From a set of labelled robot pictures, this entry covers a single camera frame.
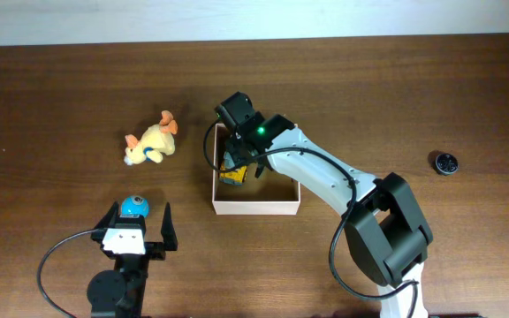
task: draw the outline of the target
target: wooden table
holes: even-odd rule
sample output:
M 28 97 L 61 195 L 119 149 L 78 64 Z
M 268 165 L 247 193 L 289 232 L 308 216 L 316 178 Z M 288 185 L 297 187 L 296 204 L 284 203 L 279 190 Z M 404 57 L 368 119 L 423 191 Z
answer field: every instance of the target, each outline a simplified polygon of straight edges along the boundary
M 144 314 L 378 311 L 332 278 L 339 217 L 306 189 L 297 216 L 215 215 L 201 138 L 237 90 L 341 160 L 409 182 L 435 236 L 423 273 L 431 313 L 509 317 L 509 34 L 0 48 L 0 317 L 58 317 L 36 288 L 42 255 L 133 193 L 153 207 L 148 239 L 160 239 L 166 201 L 179 236 L 176 253 L 151 263 Z M 162 110 L 179 123 L 176 154 L 127 167 L 124 135 L 140 136 Z M 434 150 L 455 154 L 460 171 L 438 176 Z M 81 238 L 42 279 L 88 316 L 87 283 L 112 267 Z M 338 269 L 376 292 L 346 242 Z

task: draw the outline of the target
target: round black object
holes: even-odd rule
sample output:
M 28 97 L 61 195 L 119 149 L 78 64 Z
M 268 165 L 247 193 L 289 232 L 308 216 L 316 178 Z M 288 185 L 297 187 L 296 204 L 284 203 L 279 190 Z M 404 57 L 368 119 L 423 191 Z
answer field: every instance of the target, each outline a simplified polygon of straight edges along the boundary
M 87 300 L 94 307 L 114 307 L 126 294 L 127 283 L 116 270 L 104 270 L 87 286 Z
M 459 169 L 459 162 L 454 155 L 441 154 L 435 160 L 435 168 L 439 174 L 444 176 L 452 175 Z

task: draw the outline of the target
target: black puck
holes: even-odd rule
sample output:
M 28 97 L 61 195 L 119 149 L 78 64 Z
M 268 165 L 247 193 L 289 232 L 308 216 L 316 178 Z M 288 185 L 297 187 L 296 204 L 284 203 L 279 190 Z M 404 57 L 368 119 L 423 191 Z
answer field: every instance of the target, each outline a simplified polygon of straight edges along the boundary
M 459 170 L 459 162 L 454 155 L 441 154 L 435 160 L 435 168 L 439 174 L 449 176 Z

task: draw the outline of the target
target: box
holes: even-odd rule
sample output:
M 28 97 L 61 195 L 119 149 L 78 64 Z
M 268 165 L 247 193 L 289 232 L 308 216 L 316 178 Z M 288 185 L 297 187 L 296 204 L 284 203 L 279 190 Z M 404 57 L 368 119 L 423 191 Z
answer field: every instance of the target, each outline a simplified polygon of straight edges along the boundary
M 225 141 L 229 132 L 223 124 L 215 126 L 213 163 L 221 167 Z M 247 168 L 243 185 L 228 185 L 219 181 L 213 171 L 211 201 L 219 215 L 295 215 L 300 207 L 300 183 L 279 173 L 264 169 L 255 178 L 256 163 Z

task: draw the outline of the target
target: stuffed animal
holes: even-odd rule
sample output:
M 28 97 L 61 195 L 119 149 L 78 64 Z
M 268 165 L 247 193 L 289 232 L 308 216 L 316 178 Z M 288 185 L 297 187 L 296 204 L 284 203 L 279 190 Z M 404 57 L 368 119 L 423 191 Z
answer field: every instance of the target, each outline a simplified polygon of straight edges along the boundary
M 176 150 L 173 134 L 178 131 L 178 125 L 174 116 L 164 110 L 163 119 L 160 124 L 151 125 L 141 140 L 137 140 L 133 135 L 126 135 L 127 148 L 125 148 L 125 163 L 128 165 L 142 163 L 149 159 L 155 163 L 161 163 L 163 155 L 172 155 Z

